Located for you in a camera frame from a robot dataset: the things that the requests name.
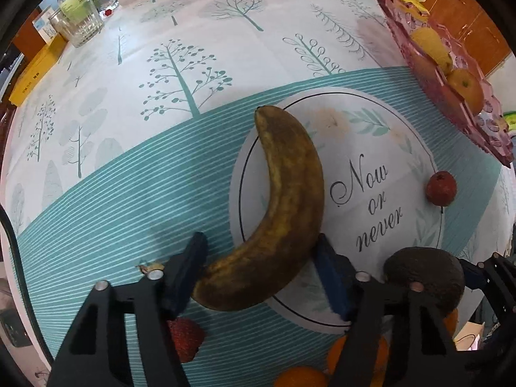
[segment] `overripe banana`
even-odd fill
[[[251,237],[195,285],[193,299],[213,310],[243,310],[272,297],[310,259],[321,229],[323,168],[308,133],[275,106],[258,108],[254,123],[269,168],[269,205]]]

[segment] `avocado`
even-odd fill
[[[383,265],[385,281],[408,287],[421,282],[424,292],[437,300],[445,317],[459,304],[464,293],[464,273],[459,261],[444,250],[430,247],[406,247],[389,257]]]

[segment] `black circle outline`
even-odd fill
[[[368,99],[367,97],[364,97],[364,96],[361,96],[359,94],[355,94],[355,93],[348,93],[348,92],[323,92],[323,93],[317,93],[317,94],[312,94],[310,96],[305,96],[305,97],[302,97],[301,99],[298,99],[298,100],[295,100],[294,102],[288,104],[287,106],[285,106],[283,108],[283,110],[287,110],[289,107],[291,107],[292,105],[298,103],[298,102],[302,102],[303,100],[306,100],[306,99],[309,99],[311,97],[316,97],[316,96],[322,96],[322,95],[326,95],[326,94],[347,94],[347,95],[350,95],[350,96],[355,96],[355,97],[359,97],[360,99],[365,99],[365,100],[368,100],[369,102],[373,102],[374,104],[377,104],[378,106],[380,106],[381,108],[385,109],[386,111],[388,111],[389,113],[391,113],[392,115],[394,115],[395,117],[397,117],[409,130],[410,132],[412,132],[412,135],[414,135],[414,137],[416,138],[416,140],[420,143],[420,145],[422,146],[423,150],[425,150],[425,153],[427,153],[428,157],[430,158],[430,163],[432,164],[432,169],[433,169],[433,172],[437,172],[437,170],[435,169],[435,167],[433,166],[433,161],[432,161],[432,155],[431,153],[428,152],[427,148],[426,148],[426,144],[425,142],[421,142],[420,138],[417,136],[417,134],[410,128],[410,126],[408,126],[405,121],[398,116],[398,112],[391,112],[389,109],[387,109],[384,105],[376,102],[376,100],[371,100],[371,99]],[[247,168],[247,162],[249,161],[249,157],[251,156],[251,153],[254,149],[254,146],[256,145],[256,143],[258,142],[258,137],[256,137],[256,139],[254,140],[254,142],[252,143],[251,145],[251,148],[249,149],[249,153],[247,153],[247,157],[246,157],[246,161],[244,162],[243,164],[243,168],[242,168],[242,174],[240,176],[240,185],[238,187],[238,222],[239,222],[239,225],[240,225],[240,234],[242,236],[242,240],[245,242],[246,241],[246,237],[245,235],[243,234],[243,225],[242,225],[242,209],[241,209],[241,205],[242,205],[242,185],[243,185],[243,175],[245,174],[246,172],[246,168]],[[439,241],[441,240],[441,228],[442,228],[442,225],[443,225],[443,214],[441,214],[441,224],[439,226],[439,235],[437,237],[437,245],[439,245]],[[275,295],[272,296],[272,298],[274,298],[278,303],[280,303],[283,307],[285,307],[288,311],[290,311],[292,314],[298,316],[298,317],[301,317],[303,320],[306,320],[308,322],[311,322],[311,323],[316,323],[316,324],[319,324],[319,325],[322,325],[322,326],[327,326],[327,327],[349,327],[349,324],[347,325],[341,325],[341,324],[328,324],[328,323],[321,323],[321,322],[316,322],[315,320],[312,320],[312,319],[309,319],[308,317],[305,317],[301,314],[299,314],[298,312],[296,312],[295,310],[291,309],[288,305],[284,304],[282,301],[280,301],[278,299],[278,297],[276,297]]]

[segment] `pink glass bowl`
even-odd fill
[[[494,155],[500,163],[510,167],[514,156],[512,142],[507,134],[509,126],[502,117],[500,101],[494,97],[493,88],[486,81],[476,60],[468,55],[462,43],[453,38],[446,27],[431,18],[422,22],[401,9],[402,5],[413,7],[411,3],[401,0],[378,0],[378,3],[385,12],[387,24],[403,58],[428,98],[460,132],[486,153]],[[448,84],[437,63],[412,41],[410,32],[421,27],[433,28],[450,51],[454,67],[467,69],[479,80],[484,93],[481,113],[476,116],[471,114],[466,101]]]

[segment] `small red fruit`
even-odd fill
[[[448,206],[457,195],[457,182],[450,173],[437,172],[426,184],[425,195],[434,205]]]
[[[204,330],[193,320],[184,317],[167,323],[179,360],[183,364],[192,361],[204,341]]]

